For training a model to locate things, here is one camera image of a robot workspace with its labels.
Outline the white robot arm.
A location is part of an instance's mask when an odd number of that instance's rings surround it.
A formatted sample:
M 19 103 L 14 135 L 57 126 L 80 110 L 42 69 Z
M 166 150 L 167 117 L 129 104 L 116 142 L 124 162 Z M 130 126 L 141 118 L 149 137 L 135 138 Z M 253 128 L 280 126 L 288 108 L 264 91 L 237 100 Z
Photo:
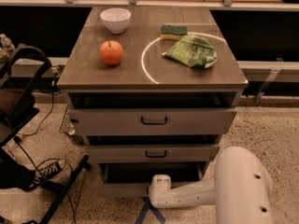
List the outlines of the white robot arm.
M 173 188 L 169 175 L 155 175 L 149 200 L 156 208 L 214 204 L 217 224 L 275 224 L 272 190 L 270 174 L 253 153 L 228 147 L 219 154 L 210 179 Z

